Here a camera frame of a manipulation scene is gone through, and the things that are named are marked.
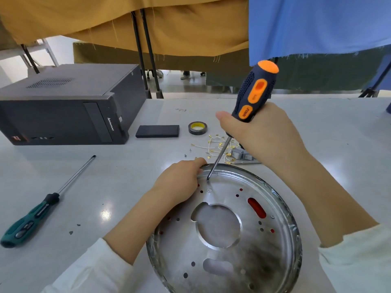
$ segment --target round metal plate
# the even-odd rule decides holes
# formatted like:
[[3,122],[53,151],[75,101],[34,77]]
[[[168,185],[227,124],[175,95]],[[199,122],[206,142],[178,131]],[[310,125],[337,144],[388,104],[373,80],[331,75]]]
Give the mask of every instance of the round metal plate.
[[238,167],[219,164],[206,182],[212,166],[202,167],[195,193],[149,237],[156,274],[176,293],[290,292],[302,249],[289,208],[270,185]]

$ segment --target red oval slot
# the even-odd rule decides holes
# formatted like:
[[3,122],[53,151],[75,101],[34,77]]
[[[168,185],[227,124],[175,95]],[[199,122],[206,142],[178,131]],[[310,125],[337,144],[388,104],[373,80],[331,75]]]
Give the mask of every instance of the red oval slot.
[[263,207],[256,201],[255,198],[250,197],[247,202],[253,208],[253,210],[257,213],[258,217],[261,219],[266,218],[266,212]]

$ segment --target person's left hand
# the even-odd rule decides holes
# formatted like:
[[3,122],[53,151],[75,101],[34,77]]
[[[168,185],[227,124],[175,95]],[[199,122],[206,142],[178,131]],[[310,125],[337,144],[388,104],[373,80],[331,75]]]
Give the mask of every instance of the person's left hand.
[[151,190],[166,196],[174,205],[184,202],[196,191],[197,175],[202,173],[200,167],[204,164],[206,160],[202,157],[174,163],[161,173]]

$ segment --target black electrical tape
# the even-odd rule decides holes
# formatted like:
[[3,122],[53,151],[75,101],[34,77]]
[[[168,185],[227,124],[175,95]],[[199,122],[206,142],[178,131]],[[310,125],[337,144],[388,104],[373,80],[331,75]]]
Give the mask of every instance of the black electrical tape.
[[192,135],[200,136],[208,131],[206,123],[201,121],[195,121],[189,124],[189,133]]

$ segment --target black box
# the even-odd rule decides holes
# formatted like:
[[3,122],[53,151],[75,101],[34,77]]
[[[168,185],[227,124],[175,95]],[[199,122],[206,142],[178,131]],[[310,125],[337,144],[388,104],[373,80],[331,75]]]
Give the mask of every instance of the black box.
[[124,144],[145,99],[138,65],[61,65],[0,89],[0,131],[14,145]]

